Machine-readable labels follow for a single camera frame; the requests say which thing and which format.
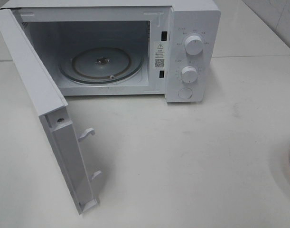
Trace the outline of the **glass microwave turntable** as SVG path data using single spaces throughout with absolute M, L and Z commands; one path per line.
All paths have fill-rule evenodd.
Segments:
M 143 55 L 113 47 L 95 47 L 65 58 L 60 72 L 83 84 L 107 84 L 124 80 L 142 67 Z

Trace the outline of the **white microwave oven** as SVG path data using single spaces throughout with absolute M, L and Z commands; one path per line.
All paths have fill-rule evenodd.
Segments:
M 10 0 L 24 32 L 63 96 L 164 95 L 169 103 L 200 102 L 204 97 L 221 16 L 212 0 Z M 192 56 L 184 42 L 198 34 L 203 51 Z M 65 58 L 92 48 L 114 47 L 143 55 L 134 75 L 113 83 L 83 84 L 59 69 Z M 198 78 L 184 83 L 184 67 Z M 190 88 L 192 97 L 178 92 Z

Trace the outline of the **white microwave knob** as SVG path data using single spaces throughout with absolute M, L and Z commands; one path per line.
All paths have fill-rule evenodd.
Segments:
M 195 56 L 203 51 L 204 42 L 198 34 L 195 34 L 190 35 L 185 39 L 184 46 L 187 54 Z
M 193 83 L 198 78 L 197 69 L 193 66 L 186 66 L 181 71 L 181 79 L 184 83 Z

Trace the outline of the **round white door button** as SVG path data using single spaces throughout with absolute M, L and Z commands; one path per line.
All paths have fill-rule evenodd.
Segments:
M 179 90 L 178 96 L 182 99 L 190 99 L 192 97 L 192 90 L 190 88 L 182 88 Z

